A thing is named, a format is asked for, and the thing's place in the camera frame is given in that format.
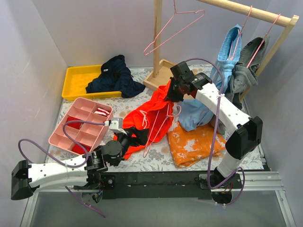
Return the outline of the bright orange-red shorts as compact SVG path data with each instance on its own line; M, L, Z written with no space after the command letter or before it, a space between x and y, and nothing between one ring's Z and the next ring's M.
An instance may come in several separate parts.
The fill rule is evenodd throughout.
M175 116L173 115L174 103L164 100L168 89L169 83L159 86L149 101L131 111L123 119L123 128L136 127L139 130L147 128L150 130L147 144L130 147L124 155L125 159L128 159L133 153L147 149L151 144L161 141L170 129Z

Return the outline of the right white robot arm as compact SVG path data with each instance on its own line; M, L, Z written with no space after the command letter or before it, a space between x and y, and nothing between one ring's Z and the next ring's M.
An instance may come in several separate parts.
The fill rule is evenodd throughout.
M203 103L221 121L229 133L225 143L226 154L213 173L207 173L210 189L225 188L232 176L240 169L240 163L261 142L263 121L250 117L227 99L222 90L205 74L194 75L187 63L182 61L170 68L169 90L165 99L179 102L184 95L192 95Z

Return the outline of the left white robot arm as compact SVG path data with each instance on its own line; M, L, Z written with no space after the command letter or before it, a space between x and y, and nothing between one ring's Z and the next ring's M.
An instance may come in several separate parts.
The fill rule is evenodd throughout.
M117 130L114 134L116 140L110 140L88 154L67 159L63 164L19 161L11 172L11 199L27 199L35 191L61 186L75 185L84 190L98 188L104 181L101 174L108 170L108 165L119 165L129 147L147 143L149 129L132 127Z

